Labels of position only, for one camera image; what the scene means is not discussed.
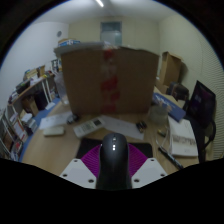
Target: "wall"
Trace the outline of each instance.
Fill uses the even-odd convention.
[[[161,21],[159,32],[160,55],[170,51],[183,58],[180,81],[189,89],[190,94],[197,80],[216,94],[217,133],[213,144],[213,158],[217,159],[224,145],[224,72],[219,59],[205,37],[182,16],[175,15]]]
[[[100,23],[122,22],[122,45],[149,50],[159,54],[159,28],[152,21],[129,17],[101,17],[77,21],[69,26],[69,37],[82,42],[100,41]]]
[[[9,95],[23,81],[24,72],[55,59],[53,48],[58,40],[68,37],[68,24],[37,23],[29,26],[8,52],[0,70],[0,108],[7,105]]]

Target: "ceiling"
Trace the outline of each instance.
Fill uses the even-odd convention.
[[[177,14],[170,8],[152,0],[101,0],[100,7],[95,0],[70,0],[54,7],[40,16],[34,23],[75,21],[107,16],[125,16],[159,22]]]

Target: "office chair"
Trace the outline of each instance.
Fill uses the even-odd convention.
[[[187,101],[183,107],[186,111],[185,119],[191,122],[198,148],[199,162],[206,161],[206,147],[212,142],[216,134],[216,124],[213,120],[213,114],[216,105],[216,95],[197,81],[190,101]],[[212,133],[209,135],[208,142],[205,143],[205,130],[212,127]]]

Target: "desk surface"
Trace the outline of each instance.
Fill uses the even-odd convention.
[[[59,113],[70,111],[69,106],[63,106],[59,102],[48,116],[52,116]],[[43,130],[37,130],[31,139],[28,148],[24,154],[23,163],[37,166],[43,170],[46,170],[52,174],[59,176],[70,161],[76,157],[78,148],[80,145],[80,139],[78,139],[73,131],[73,127],[81,124],[89,119],[96,117],[97,115],[82,116],[78,123],[71,125],[63,125],[65,127],[65,134],[63,136],[44,137]],[[114,118],[122,119],[124,121],[136,123],[140,120],[144,120],[148,126],[145,131],[144,140],[138,140],[131,137],[126,137],[128,142],[148,142],[153,148],[153,157],[155,157],[167,174],[172,174],[176,171],[176,167],[170,163],[159,151],[156,144],[156,130],[157,126],[147,119],[146,114],[123,114],[123,115],[109,115]],[[94,133],[89,134],[88,138],[102,139],[106,134],[111,133],[102,128]],[[158,136],[158,141],[162,142],[163,138]],[[184,166],[190,166],[198,164],[198,158],[178,158],[178,161]]]

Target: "floor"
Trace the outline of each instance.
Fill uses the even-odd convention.
[[[53,100],[53,102],[55,103],[55,106],[56,106],[57,103],[60,102],[60,98],[55,98],[55,99]],[[53,109],[55,106],[53,106],[53,107],[50,108],[49,110],[46,110],[46,109],[45,109],[45,110],[41,110],[41,111],[39,111],[39,113],[36,115],[36,117],[33,117],[33,119],[36,121],[38,127],[39,127],[39,125],[40,125],[41,119],[42,119],[42,118],[45,118],[45,117],[52,111],[52,109]],[[22,149],[22,152],[21,152],[21,155],[20,155],[20,158],[19,158],[19,162],[22,162],[22,160],[23,160],[23,156],[24,156],[24,154],[25,154],[25,152],[26,152],[26,149],[27,149],[27,147],[28,147],[28,145],[29,145],[29,143],[30,143],[30,140],[32,139],[34,133],[33,133],[32,135],[28,136],[26,142],[24,143],[24,145],[23,145],[23,149]]]

